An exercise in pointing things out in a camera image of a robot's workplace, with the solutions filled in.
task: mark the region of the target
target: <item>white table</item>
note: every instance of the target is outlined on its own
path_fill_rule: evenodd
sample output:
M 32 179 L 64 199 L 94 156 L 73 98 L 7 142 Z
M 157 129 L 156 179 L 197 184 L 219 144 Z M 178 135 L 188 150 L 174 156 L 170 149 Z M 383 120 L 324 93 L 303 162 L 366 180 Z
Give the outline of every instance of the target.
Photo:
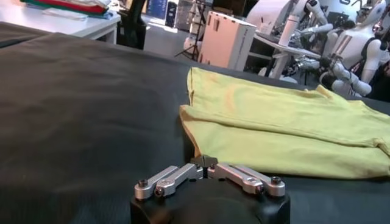
M 258 36 L 255 34 L 255 39 L 260 40 L 261 42 L 270 45 L 274 47 L 275 49 L 279 50 L 281 53 L 273 55 L 272 57 L 276 59 L 276 65 L 274 70 L 272 71 L 272 75 L 270 77 L 274 79 L 280 79 L 280 76 L 282 75 L 282 72 L 284 68 L 286 67 L 286 64 L 290 57 L 292 55 L 304 55 L 307 57 L 315 58 L 315 59 L 320 59 L 321 55 L 315 54 L 311 51 L 305 50 L 305 49 L 300 49 L 300 48 L 294 48 L 294 47 L 286 47 L 279 45 L 277 43 L 274 43 L 272 41 L 269 41 L 263 37 Z
M 106 36 L 106 42 L 116 44 L 116 26 L 121 17 L 113 12 L 110 20 L 87 18 L 75 21 L 42 14 L 42 10 L 26 7 L 18 0 L 0 0 L 0 21 L 47 32 L 59 32 L 96 40 Z

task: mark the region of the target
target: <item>table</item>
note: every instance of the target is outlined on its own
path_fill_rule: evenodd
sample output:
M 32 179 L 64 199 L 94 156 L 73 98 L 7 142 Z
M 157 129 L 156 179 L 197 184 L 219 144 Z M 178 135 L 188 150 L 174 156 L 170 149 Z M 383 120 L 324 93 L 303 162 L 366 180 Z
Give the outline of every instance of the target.
M 0 223 L 129 224 L 137 180 L 194 155 L 179 119 L 192 66 L 308 88 L 60 33 L 0 49 L 0 65 Z M 388 103 L 361 100 L 390 114 Z M 388 179 L 283 181 L 291 224 L 390 220 Z
M 96 40 L 106 36 L 106 42 L 116 44 L 116 26 L 121 17 L 113 12 L 110 20 L 88 17 L 85 21 L 42 14 L 40 9 L 26 7 L 18 0 L 0 1 L 0 21 L 30 27 L 47 32 L 60 32 L 77 37 Z
M 280 79 L 280 76 L 282 75 L 282 72 L 283 72 L 284 68 L 286 67 L 287 62 L 292 55 L 305 55 L 307 57 L 311 57 L 311 58 L 315 58 L 315 59 L 321 58 L 320 55 L 315 54 L 311 51 L 308 51 L 305 49 L 300 49 L 300 48 L 282 46 L 282 45 L 274 43 L 270 40 L 267 40 L 266 38 L 263 38 L 257 34 L 255 34 L 254 38 L 260 40 L 261 42 L 263 42 L 267 45 L 274 47 L 275 49 L 277 49 L 281 52 L 280 54 L 275 54 L 272 56 L 274 59 L 276 59 L 276 65 L 275 65 L 275 68 L 272 71 L 272 75 L 270 75 L 270 77 L 272 77 L 274 79 Z

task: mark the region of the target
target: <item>black chair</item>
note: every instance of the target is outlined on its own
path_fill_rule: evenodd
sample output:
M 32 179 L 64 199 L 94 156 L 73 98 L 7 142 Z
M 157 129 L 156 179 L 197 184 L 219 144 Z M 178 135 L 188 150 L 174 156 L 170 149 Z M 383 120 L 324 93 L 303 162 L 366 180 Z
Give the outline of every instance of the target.
M 146 0 L 133 0 L 130 9 L 120 10 L 121 25 L 118 26 L 117 43 L 137 49 L 144 49 L 146 23 L 141 18 L 141 12 Z

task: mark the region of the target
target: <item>folded fabric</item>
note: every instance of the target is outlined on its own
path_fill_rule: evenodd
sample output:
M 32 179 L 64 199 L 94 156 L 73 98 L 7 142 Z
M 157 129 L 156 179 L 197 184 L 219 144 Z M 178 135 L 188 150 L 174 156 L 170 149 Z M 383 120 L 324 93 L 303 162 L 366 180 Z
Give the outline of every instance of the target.
M 101 15 L 90 15 L 90 17 L 92 18 L 97 18 L 97 19 L 107 19 L 107 20 L 110 20 L 114 17 L 114 14 L 110 11 L 107 11 L 105 12 L 104 14 L 101 14 Z
M 43 7 L 54 7 L 82 12 L 89 15 L 102 15 L 108 7 L 101 0 L 21 0 L 22 2 Z
M 390 175 L 390 117 L 318 86 L 298 91 L 199 68 L 183 126 L 201 154 L 260 172 L 325 178 Z

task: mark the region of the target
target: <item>bolt head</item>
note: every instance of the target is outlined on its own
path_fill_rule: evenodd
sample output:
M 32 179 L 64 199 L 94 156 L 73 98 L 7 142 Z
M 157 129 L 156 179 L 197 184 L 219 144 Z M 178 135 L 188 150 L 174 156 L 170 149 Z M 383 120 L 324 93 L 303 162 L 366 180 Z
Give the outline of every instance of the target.
M 154 195 L 158 198 L 161 198 L 161 197 L 164 197 L 164 189 L 163 188 L 156 188 L 156 190 L 154 190 Z
M 138 181 L 138 186 L 139 187 L 146 187 L 148 185 L 147 180 L 139 180 Z
M 278 185 L 282 182 L 282 179 L 280 177 L 271 177 L 271 183 L 274 185 Z

